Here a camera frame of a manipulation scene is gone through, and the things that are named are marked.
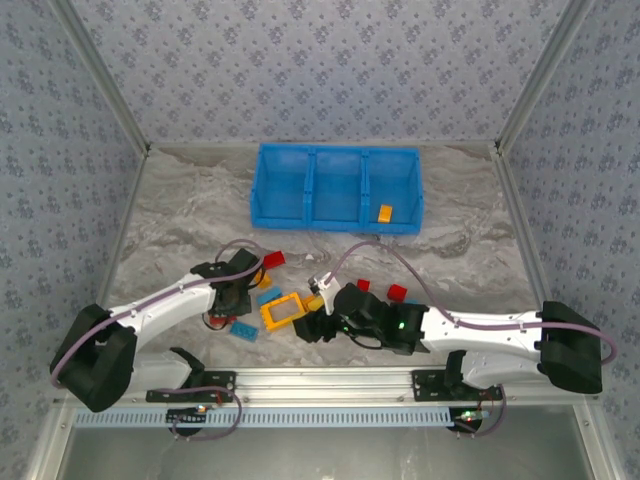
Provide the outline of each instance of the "orange block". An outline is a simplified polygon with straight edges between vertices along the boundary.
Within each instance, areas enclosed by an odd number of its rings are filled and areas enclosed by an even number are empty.
[[[260,280],[260,283],[258,283],[258,287],[262,289],[270,287],[271,284],[273,283],[273,281],[271,280],[271,277],[267,272],[264,272],[264,274],[262,272],[258,272],[256,276],[253,277],[253,283],[257,282],[258,280]]]
[[[378,214],[378,223],[390,223],[392,212],[393,207],[391,207],[390,205],[381,205],[380,213]]]

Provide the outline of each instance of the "yellow block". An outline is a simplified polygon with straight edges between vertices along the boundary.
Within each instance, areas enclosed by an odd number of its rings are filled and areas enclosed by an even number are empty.
[[[304,307],[304,309],[309,312],[309,304],[316,298],[315,295],[309,295],[308,297],[304,297],[302,299],[302,306]]]
[[[270,287],[271,284],[273,283],[273,281],[271,280],[271,277],[267,272],[264,272],[264,274],[262,274],[262,272],[258,272],[258,274],[255,277],[253,277],[253,283],[256,283],[258,280],[260,280],[260,283],[258,283],[258,287],[260,288]]]
[[[390,205],[381,205],[380,213],[378,214],[378,223],[391,222],[391,212],[393,212],[393,207]]]
[[[300,295],[296,292],[269,302],[260,307],[260,315],[267,330],[274,332],[307,314]]]
[[[316,297],[307,304],[307,310],[315,312],[320,310],[324,306],[324,299],[322,297]]]

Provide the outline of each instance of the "metal bracket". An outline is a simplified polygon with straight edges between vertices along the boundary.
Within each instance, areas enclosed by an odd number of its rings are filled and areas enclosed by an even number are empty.
[[[202,372],[202,381],[199,385],[192,387],[224,387],[235,391],[236,372],[233,371],[213,371]],[[231,395],[222,392],[201,392],[201,393],[164,393],[157,390],[147,392],[146,401],[149,403],[231,403]]]
[[[411,389],[416,402],[502,400],[502,393],[498,387],[479,390],[464,383],[448,386],[445,383],[445,370],[412,371]]]

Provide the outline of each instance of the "yellow plastic frame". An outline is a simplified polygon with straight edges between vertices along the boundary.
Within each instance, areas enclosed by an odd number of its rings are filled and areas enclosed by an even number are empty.
[[[271,308],[280,305],[281,303],[289,302],[292,299],[296,302],[296,306],[299,310],[298,313],[294,313],[293,315],[287,318],[283,318],[282,320],[274,321],[271,317]],[[273,302],[266,303],[262,307],[260,307],[260,315],[262,315],[264,324],[266,325],[269,332],[275,332],[282,327],[286,327],[294,320],[303,317],[306,313],[307,311],[305,310],[304,305],[302,305],[302,300],[300,300],[300,295],[298,295],[297,292],[290,293],[285,297],[277,298]]]

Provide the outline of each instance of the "cable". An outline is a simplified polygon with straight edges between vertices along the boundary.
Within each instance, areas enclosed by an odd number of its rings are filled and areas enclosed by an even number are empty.
[[[236,238],[235,240],[231,240],[229,243],[225,243],[223,246],[220,247],[220,250],[218,250],[218,253],[216,254],[216,258],[214,259],[214,262],[217,262],[218,260],[220,260],[220,257],[227,250],[227,248],[229,248],[231,245],[236,245],[237,243],[247,243],[252,247],[256,248],[258,251],[264,251],[264,248],[262,248],[253,240],[249,240],[248,238]]]
[[[185,440],[187,442],[205,442],[205,441],[208,441],[208,440],[219,440],[219,439],[221,439],[223,437],[226,437],[228,435],[231,435],[233,432],[235,432],[236,429],[238,428],[238,425],[240,424],[240,420],[242,419],[242,402],[240,401],[240,398],[238,397],[238,395],[236,395],[236,393],[233,390],[229,390],[228,388],[215,387],[215,386],[193,387],[193,388],[177,388],[175,390],[172,389],[172,388],[160,388],[160,389],[158,389],[156,391],[160,392],[160,393],[222,392],[222,393],[226,393],[231,398],[233,398],[233,401],[236,402],[236,405],[238,405],[238,414],[236,415],[236,418],[233,421],[233,423],[231,424],[231,426],[229,428],[227,428],[226,430],[224,430],[223,432],[214,433],[212,435],[202,435],[202,436],[198,436],[198,437],[185,437],[185,436],[180,435],[178,433],[178,431],[177,431],[177,428],[176,428],[178,423],[180,423],[180,417],[177,417],[173,421],[173,425],[171,426],[171,431],[173,432],[174,436],[176,437],[176,440],[182,439],[182,440]]]
[[[251,240],[244,240],[244,239],[239,239],[239,240],[234,240],[233,242],[229,242],[226,246],[223,247],[223,249],[227,248],[232,243],[238,242],[238,241],[241,241],[241,240],[244,241],[244,242],[253,244],[256,247],[261,249],[261,247],[257,243],[255,243],[255,242],[253,242]],[[148,300],[142,302],[140,305],[136,305],[135,309],[125,310],[124,312],[120,312],[117,315],[114,315],[113,317],[107,318],[106,320],[104,320],[103,322],[100,322],[95,327],[93,327],[91,330],[86,332],[84,335],[82,335],[76,341],[76,343],[74,343],[69,348],[69,350],[67,350],[67,352],[62,356],[62,358],[60,359],[58,364],[55,366],[55,368],[51,372],[51,384],[56,388],[64,388],[59,384],[58,377],[60,376],[60,372],[62,371],[62,369],[67,365],[67,363],[69,362],[71,357],[73,357],[76,354],[78,349],[82,345],[84,345],[88,340],[90,340],[94,335],[96,335],[98,332],[104,330],[109,325],[112,325],[112,324],[116,323],[118,320],[122,320],[123,318],[126,318],[126,317],[130,316],[134,312],[134,310],[135,310],[135,312],[140,313],[144,309],[150,307],[151,305],[154,305],[154,304],[156,304],[156,303],[158,303],[158,302],[160,302],[160,301],[162,301],[162,300],[164,300],[166,298],[172,297],[173,295],[179,295],[182,292],[185,292],[185,291],[189,290],[190,288],[198,287],[200,285],[211,285],[212,283],[221,283],[221,282],[230,282],[230,281],[233,281],[233,280],[239,280],[241,278],[246,277],[247,275],[255,273],[261,266],[262,266],[262,258],[260,258],[258,263],[256,263],[253,267],[249,268],[248,270],[245,270],[244,272],[236,273],[234,275],[228,275],[226,277],[202,278],[202,279],[198,279],[198,280],[193,280],[191,282],[185,283],[184,285],[177,286],[177,287],[171,288],[171,289],[169,289],[169,290],[167,290],[165,292],[159,293],[159,294],[149,298]]]
[[[347,335],[347,337],[349,337],[349,340],[351,340],[353,343],[355,343],[356,345],[358,345],[359,347],[362,347],[366,350],[382,350],[382,342],[380,342],[380,345],[365,345],[364,343],[360,343],[359,341],[356,340],[356,337],[352,337],[351,335]]]
[[[447,320],[456,324],[457,326],[470,328],[472,330],[484,330],[484,331],[493,331],[493,332],[503,331],[503,330],[520,330],[520,329],[529,329],[529,328],[574,330],[577,332],[587,333],[589,335],[598,337],[599,339],[605,341],[609,345],[609,347],[611,348],[611,351],[609,352],[609,356],[605,357],[602,360],[602,365],[611,363],[618,356],[618,347],[616,346],[616,343],[609,335],[602,333],[600,330],[597,330],[595,328],[585,327],[584,325],[576,325],[573,323],[560,323],[560,322],[527,322],[522,324],[514,323],[514,324],[502,324],[502,325],[478,325],[475,323],[469,323],[462,320],[456,320],[455,318],[453,318],[451,313],[449,313],[440,304],[440,302],[436,300],[435,295],[433,295],[429,286],[425,283],[422,277],[420,277],[420,274],[411,266],[409,262],[407,262],[393,248],[388,247],[387,245],[383,245],[382,243],[377,242],[375,240],[366,240],[364,242],[356,243],[353,247],[351,247],[349,250],[344,252],[342,257],[340,257],[340,259],[338,260],[338,263],[336,263],[336,266],[329,273],[329,276],[327,277],[325,282],[329,283],[336,276],[336,274],[338,273],[338,270],[340,270],[340,268],[342,267],[342,264],[345,262],[345,260],[349,255],[351,255],[358,248],[364,247],[366,245],[383,248],[384,250],[389,252],[391,255],[396,257],[400,261],[400,263],[402,263],[405,267],[407,267],[409,272],[411,272],[411,274],[416,278],[416,280],[418,280],[418,283],[420,283],[420,286],[422,287],[424,292],[427,294],[427,297],[429,297],[429,301],[431,302],[433,307],[436,310],[438,310],[442,314],[442,316],[444,316]]]
[[[502,395],[502,408],[500,409],[500,413],[498,414],[496,423],[491,425],[486,430],[483,430],[482,432],[478,432],[477,430],[474,430],[469,425],[465,425],[462,422],[454,421],[453,423],[460,428],[468,430],[469,435],[472,435],[474,437],[484,437],[486,435],[489,435],[490,433],[495,432],[500,427],[500,425],[502,425],[502,422],[504,422],[504,419],[507,416],[507,396],[504,393],[504,387],[502,385],[498,385],[498,388],[500,389],[500,394]]]
[[[493,407],[494,407],[494,401],[493,401],[493,397],[491,396],[491,393],[489,393],[489,390],[485,390],[484,392],[482,392],[483,395],[489,397],[489,400],[491,400],[491,410],[489,410],[489,415],[493,414]],[[478,402],[478,409],[482,410],[482,402],[484,402],[484,400],[480,400]]]

